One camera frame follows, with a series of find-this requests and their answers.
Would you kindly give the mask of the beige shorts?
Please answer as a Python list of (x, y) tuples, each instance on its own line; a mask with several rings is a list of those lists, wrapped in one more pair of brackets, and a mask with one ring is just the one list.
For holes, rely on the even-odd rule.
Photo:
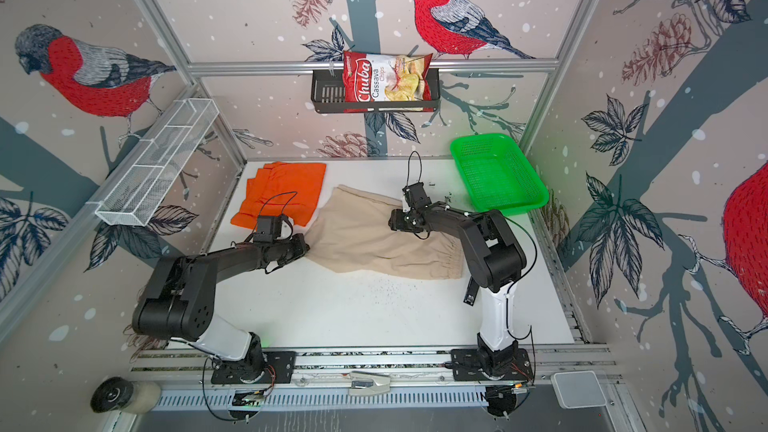
[(340, 185), (305, 234), (307, 258), (335, 273), (372, 271), (413, 280), (451, 280), (465, 265), (458, 239), (431, 233), (422, 240), (393, 231), (388, 221), (400, 202)]

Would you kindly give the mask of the orange shorts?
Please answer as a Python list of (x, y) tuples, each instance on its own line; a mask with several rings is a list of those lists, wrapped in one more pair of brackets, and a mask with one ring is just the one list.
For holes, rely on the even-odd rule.
[(230, 223), (255, 229), (260, 215), (285, 214), (295, 225), (307, 226), (317, 208), (325, 173), (323, 163), (266, 164), (246, 181), (245, 199)]

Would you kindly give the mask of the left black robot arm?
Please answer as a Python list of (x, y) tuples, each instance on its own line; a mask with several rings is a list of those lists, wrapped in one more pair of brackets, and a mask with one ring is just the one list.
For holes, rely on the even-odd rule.
[(219, 251), (158, 261), (134, 310), (131, 327), (152, 339), (183, 342), (223, 362), (259, 368), (260, 339), (215, 312), (217, 285), (272, 263), (281, 269), (310, 250), (295, 234), (272, 242), (239, 242)]

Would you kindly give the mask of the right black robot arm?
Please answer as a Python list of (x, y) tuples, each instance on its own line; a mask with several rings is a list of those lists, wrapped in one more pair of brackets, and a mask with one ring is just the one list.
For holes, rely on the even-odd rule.
[(519, 357), (511, 315), (517, 283), (528, 265), (507, 218), (497, 210), (472, 213), (434, 203), (408, 211), (396, 209), (388, 224), (394, 231), (439, 232), (459, 240), (470, 273), (465, 302), (481, 299), (479, 367), (489, 376), (503, 375)]

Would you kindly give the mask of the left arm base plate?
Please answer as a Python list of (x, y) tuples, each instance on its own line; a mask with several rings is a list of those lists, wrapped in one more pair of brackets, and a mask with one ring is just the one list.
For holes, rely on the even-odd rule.
[(295, 351), (266, 351), (240, 361), (223, 361), (211, 374), (214, 385), (289, 384), (297, 354)]

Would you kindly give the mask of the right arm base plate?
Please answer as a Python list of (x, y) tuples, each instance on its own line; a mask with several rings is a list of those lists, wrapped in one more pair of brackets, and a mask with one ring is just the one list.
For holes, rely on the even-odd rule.
[(446, 367), (456, 382), (472, 381), (530, 381), (533, 363), (525, 349), (508, 347), (502, 351), (484, 349), (453, 349)]

